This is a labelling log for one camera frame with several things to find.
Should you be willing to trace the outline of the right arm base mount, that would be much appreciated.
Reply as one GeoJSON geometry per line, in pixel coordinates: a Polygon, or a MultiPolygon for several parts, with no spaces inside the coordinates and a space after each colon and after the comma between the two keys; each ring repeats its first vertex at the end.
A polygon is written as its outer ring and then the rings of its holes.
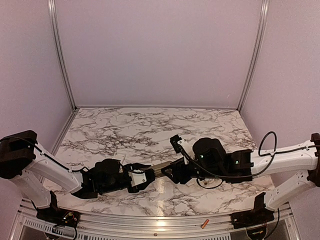
{"type": "Polygon", "coordinates": [[[265,224],[275,219],[275,211],[268,210],[266,208],[266,204],[264,202],[265,195],[266,193],[262,192],[255,197],[253,209],[234,212],[230,215],[234,229],[265,224]]]}

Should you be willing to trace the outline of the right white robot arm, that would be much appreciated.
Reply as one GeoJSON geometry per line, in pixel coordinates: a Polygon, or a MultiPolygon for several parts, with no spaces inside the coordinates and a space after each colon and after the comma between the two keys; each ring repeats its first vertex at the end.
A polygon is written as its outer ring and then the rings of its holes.
{"type": "Polygon", "coordinates": [[[295,175],[275,189],[255,197],[254,207],[247,219],[258,224],[282,204],[320,185],[320,135],[313,133],[303,143],[263,151],[245,149],[226,152],[217,138],[204,137],[190,145],[175,135],[171,145],[182,158],[161,169],[161,172],[176,184],[185,184],[190,179],[219,178],[226,183],[242,183],[254,178],[282,172],[295,171],[295,175]]]}

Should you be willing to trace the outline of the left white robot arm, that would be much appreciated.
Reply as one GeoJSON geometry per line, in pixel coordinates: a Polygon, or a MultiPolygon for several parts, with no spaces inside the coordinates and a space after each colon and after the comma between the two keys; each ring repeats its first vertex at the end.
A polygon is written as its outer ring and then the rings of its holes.
{"type": "Polygon", "coordinates": [[[0,140],[0,176],[18,186],[53,223],[63,219],[63,211],[53,204],[54,196],[42,186],[37,176],[56,183],[79,199],[96,199],[123,189],[138,193],[156,179],[150,165],[123,165],[112,158],[98,161],[92,168],[70,169],[38,143],[37,134],[32,130],[0,140]]]}

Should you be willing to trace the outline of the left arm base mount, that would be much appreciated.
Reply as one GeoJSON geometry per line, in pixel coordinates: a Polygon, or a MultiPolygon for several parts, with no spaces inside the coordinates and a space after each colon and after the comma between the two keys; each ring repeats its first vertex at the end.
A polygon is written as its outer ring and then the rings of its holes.
{"type": "Polygon", "coordinates": [[[36,208],[36,217],[40,220],[50,222],[56,226],[67,226],[76,228],[81,214],[78,211],[58,207],[57,197],[53,191],[50,193],[50,203],[48,207],[36,208]]]}

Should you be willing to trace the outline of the beige grey remote control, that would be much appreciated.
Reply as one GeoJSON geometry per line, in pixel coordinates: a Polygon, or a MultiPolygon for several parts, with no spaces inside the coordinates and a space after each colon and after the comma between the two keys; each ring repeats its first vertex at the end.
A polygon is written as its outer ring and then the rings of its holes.
{"type": "Polygon", "coordinates": [[[165,175],[162,173],[162,169],[169,166],[171,163],[171,161],[166,161],[156,165],[152,165],[150,168],[153,170],[155,178],[157,179],[164,177],[165,175]]]}

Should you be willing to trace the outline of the white remote control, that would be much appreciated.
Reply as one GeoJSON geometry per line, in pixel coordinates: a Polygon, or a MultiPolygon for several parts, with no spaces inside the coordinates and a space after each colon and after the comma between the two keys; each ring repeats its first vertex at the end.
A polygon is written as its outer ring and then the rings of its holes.
{"type": "Polygon", "coordinates": [[[120,160],[120,163],[122,165],[125,165],[126,164],[126,155],[123,154],[123,153],[118,153],[117,154],[117,159],[120,160]]]}

